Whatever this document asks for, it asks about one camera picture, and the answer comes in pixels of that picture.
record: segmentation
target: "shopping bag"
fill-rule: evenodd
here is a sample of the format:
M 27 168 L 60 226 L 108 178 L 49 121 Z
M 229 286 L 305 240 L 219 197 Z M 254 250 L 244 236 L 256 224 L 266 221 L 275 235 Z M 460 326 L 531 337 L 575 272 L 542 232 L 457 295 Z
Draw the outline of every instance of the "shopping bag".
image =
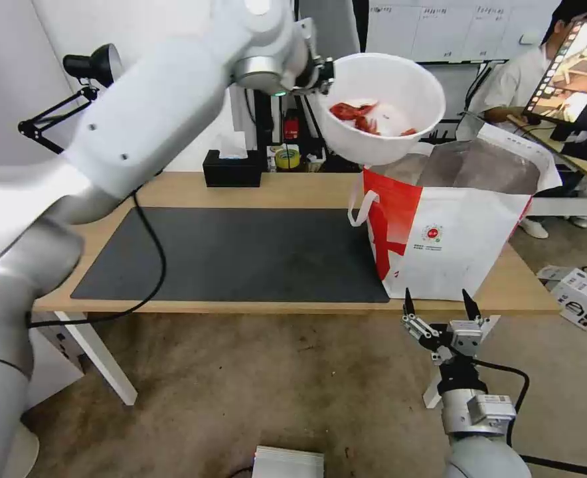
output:
M 462 300 L 462 289 L 475 295 L 533 194 L 557 186 L 549 151 L 485 125 L 473 141 L 419 143 L 396 163 L 365 168 L 349 221 L 367 221 L 389 297 L 403 298 L 408 287 L 419 299 Z

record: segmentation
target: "whiteboard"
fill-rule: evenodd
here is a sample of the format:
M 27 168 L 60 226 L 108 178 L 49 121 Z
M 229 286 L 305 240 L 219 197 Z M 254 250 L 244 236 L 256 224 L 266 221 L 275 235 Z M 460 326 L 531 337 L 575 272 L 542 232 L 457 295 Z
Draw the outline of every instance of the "whiteboard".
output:
M 367 52 L 417 62 L 507 60 L 541 43 L 559 2 L 371 0 Z

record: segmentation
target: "white bowl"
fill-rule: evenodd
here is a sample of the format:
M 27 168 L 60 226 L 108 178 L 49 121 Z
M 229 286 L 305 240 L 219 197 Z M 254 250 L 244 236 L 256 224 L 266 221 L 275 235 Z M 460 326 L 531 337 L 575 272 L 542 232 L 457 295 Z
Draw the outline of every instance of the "white bowl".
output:
M 328 95 L 318 95 L 320 128 L 327 145 L 340 156 L 362 165 L 384 165 L 405 156 L 419 139 L 442 120 L 446 99 L 440 82 L 415 62 L 382 53 L 358 53 L 336 60 L 335 82 Z M 336 118 L 336 103 L 368 102 L 395 107 L 409 136 L 377 136 Z

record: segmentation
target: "white shirt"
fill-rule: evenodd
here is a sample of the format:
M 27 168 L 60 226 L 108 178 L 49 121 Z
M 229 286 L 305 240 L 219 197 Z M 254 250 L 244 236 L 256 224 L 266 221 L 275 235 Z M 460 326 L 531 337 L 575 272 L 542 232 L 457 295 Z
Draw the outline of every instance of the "white shirt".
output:
M 491 73 L 481 88 L 475 93 L 468 110 L 478 116 L 492 108 L 524 107 L 533 97 L 539 82 L 550 66 L 546 58 L 546 46 L 538 46 L 513 58 L 501 69 Z M 470 115 L 464 116 L 456 136 L 459 141 L 466 141 L 477 136 L 482 122 Z M 510 131 L 515 126 L 510 123 L 498 125 Z

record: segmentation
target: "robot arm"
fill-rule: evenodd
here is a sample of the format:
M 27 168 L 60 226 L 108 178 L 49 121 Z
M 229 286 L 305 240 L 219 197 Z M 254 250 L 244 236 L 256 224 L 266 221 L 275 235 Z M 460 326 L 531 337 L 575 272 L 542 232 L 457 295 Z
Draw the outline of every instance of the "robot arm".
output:
M 409 290 L 404 299 L 404 327 L 440 367 L 442 424 L 451 442 L 445 478 L 531 478 L 531 472 L 502 438 L 515 407 L 504 395 L 488 395 L 471 357 L 485 334 L 477 304 L 463 291 L 469 320 L 432 326 L 416 315 Z
M 218 116 L 230 84 L 306 94 L 332 76 L 288 0 L 226 0 L 204 35 L 168 40 L 108 88 L 58 157 L 0 167 L 0 475 L 33 369 L 27 315 L 82 251 L 62 224 L 113 211 Z

